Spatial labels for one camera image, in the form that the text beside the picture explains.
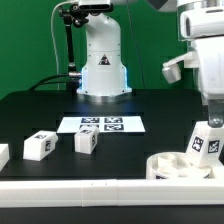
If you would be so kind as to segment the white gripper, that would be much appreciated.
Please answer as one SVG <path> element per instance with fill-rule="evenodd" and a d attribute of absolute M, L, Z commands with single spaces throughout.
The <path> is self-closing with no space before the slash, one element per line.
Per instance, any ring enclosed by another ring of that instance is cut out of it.
<path fill-rule="evenodd" d="M 212 128 L 224 125 L 224 38 L 190 40 L 184 67 L 195 69 L 197 88 L 208 103 L 208 123 Z"/>

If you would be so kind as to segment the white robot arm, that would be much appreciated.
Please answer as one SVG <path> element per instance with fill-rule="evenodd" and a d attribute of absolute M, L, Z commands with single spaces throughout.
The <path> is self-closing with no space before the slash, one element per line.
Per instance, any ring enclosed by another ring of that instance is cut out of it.
<path fill-rule="evenodd" d="M 104 12 L 127 0 L 81 0 L 78 7 L 89 13 L 86 25 L 87 64 L 83 68 L 84 93 L 118 96 L 126 88 L 121 69 L 120 27 Z M 197 74 L 198 89 L 208 105 L 208 124 L 224 126 L 224 0 L 147 0 L 160 12 L 175 12 L 178 37 L 190 43 L 187 53 L 163 64 L 166 80 L 181 79 L 178 66 L 183 62 Z"/>

